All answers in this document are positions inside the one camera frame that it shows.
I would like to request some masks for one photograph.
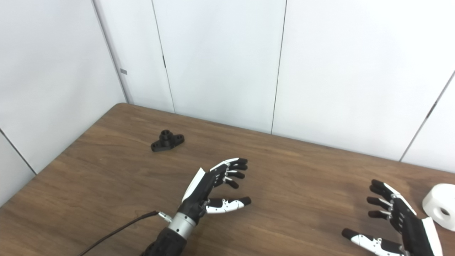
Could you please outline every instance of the white wall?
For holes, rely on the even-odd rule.
[[[129,103],[174,112],[152,0],[94,2]]]
[[[0,133],[0,207],[35,174]]]
[[[176,113],[269,133],[285,0],[154,0]]]
[[[288,0],[273,134],[399,160],[455,70],[454,13]]]
[[[455,173],[455,79],[448,85],[403,162]]]
[[[41,171],[125,100],[90,0],[0,1],[0,127]]]

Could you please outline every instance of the black forearm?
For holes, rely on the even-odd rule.
[[[143,256],[179,256],[186,244],[186,239],[166,227],[160,232],[157,240],[146,249]]]

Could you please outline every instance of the black cable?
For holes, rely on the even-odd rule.
[[[148,217],[151,217],[151,216],[155,216],[155,215],[158,215],[157,211],[152,211],[152,212],[146,213],[146,214],[144,214],[144,215],[142,215],[140,217],[135,218],[134,220],[126,223],[125,225],[123,225],[123,226],[119,227],[118,229],[116,229],[115,231],[111,232],[107,236],[105,236],[105,237],[101,238],[100,240],[96,241],[93,245],[91,245],[90,247],[85,249],[83,252],[81,252],[77,256],[82,256],[82,255],[86,254],[88,251],[93,249],[95,246],[97,246],[98,244],[102,243],[104,240],[108,239],[109,237],[111,237],[111,236],[117,234],[118,232],[122,231],[123,229],[125,229],[129,225],[134,224],[134,223],[136,223],[136,222],[138,222],[138,221],[140,221],[142,219],[145,219],[145,218],[148,218]]]

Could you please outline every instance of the mounting hole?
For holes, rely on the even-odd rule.
[[[442,214],[447,215],[447,216],[450,216],[450,213],[449,213],[446,209],[444,209],[444,208],[439,208],[439,210],[441,210]]]

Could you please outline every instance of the panel seam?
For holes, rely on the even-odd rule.
[[[119,74],[120,68],[119,68],[118,64],[116,63],[116,61],[114,59],[114,54],[112,52],[111,44],[107,40],[106,30],[105,30],[105,28],[103,26],[103,23],[101,22],[99,11],[98,11],[98,9],[96,7],[96,4],[95,4],[95,0],[91,0],[91,4],[93,6],[93,10],[95,11],[95,16],[96,16],[96,19],[98,20],[98,24],[99,24],[99,26],[101,28],[101,33],[103,34],[104,42],[106,43],[107,50],[109,51],[109,56],[111,57],[112,64],[114,65],[115,73],[117,74],[117,79],[118,79],[118,81],[120,83],[121,91],[123,92],[123,96],[125,97],[125,101],[128,104],[131,104],[130,101],[128,100],[128,97],[126,96],[125,85],[122,83],[122,81],[120,79],[120,74]]]
[[[286,2],[284,4],[283,30],[281,31],[280,56],[278,58],[277,84],[275,86],[275,100],[273,102],[272,127],[270,129],[270,134],[273,134],[273,122],[275,121],[275,108],[277,105],[278,81],[279,81],[279,76],[280,76],[281,53],[283,52],[284,24],[286,23],[287,8],[288,8],[288,0],[286,0]]]
[[[428,120],[428,118],[430,117],[430,115],[433,113],[434,109],[436,108],[436,105],[438,104],[439,100],[441,99],[442,95],[444,94],[444,92],[446,91],[447,87],[449,86],[450,82],[452,82],[452,79],[454,78],[455,76],[455,70],[453,71],[452,75],[450,76],[449,80],[447,81],[447,83],[445,84],[444,88],[442,89],[441,93],[439,94],[438,98],[436,99],[435,103],[431,106],[430,110],[428,111],[428,114],[426,115],[425,119],[423,120],[423,122],[421,123],[421,125],[419,126],[419,129],[417,130],[417,132],[414,134],[414,137],[412,138],[411,142],[409,143],[408,147],[406,148],[406,150],[403,152],[403,155],[401,155],[401,158],[399,159],[399,162],[402,162],[403,161],[403,158],[405,157],[405,155],[407,154],[408,150],[411,148],[412,144],[414,143],[415,139],[417,138],[417,135],[420,133],[420,131],[422,130],[423,126],[425,125],[426,121]]]
[[[169,82],[169,74],[167,73],[166,62],[165,62],[165,60],[164,60],[163,44],[161,43],[160,29],[158,28],[157,14],[155,13],[155,4],[153,3],[153,0],[150,0],[150,1],[152,2],[153,16],[155,17],[155,24],[156,24],[156,26],[157,26],[158,39],[159,39],[159,41],[160,41],[161,55],[163,56],[164,70],[166,70],[167,85],[169,86],[169,93],[170,93],[170,95],[171,95],[172,108],[174,109],[174,113],[176,113],[176,111],[175,111],[175,105],[174,105],[174,97],[172,96],[171,82]]]
[[[0,133],[5,137],[5,139],[8,141],[8,143],[11,145],[11,147],[16,151],[16,153],[20,156],[22,161],[30,168],[30,170],[33,172],[33,174],[36,176],[38,175],[35,170],[31,167],[31,165],[27,162],[27,160],[24,158],[24,156],[19,152],[19,150],[16,148],[16,146],[11,142],[11,140],[6,136],[6,134],[3,132],[3,130],[0,128]]]

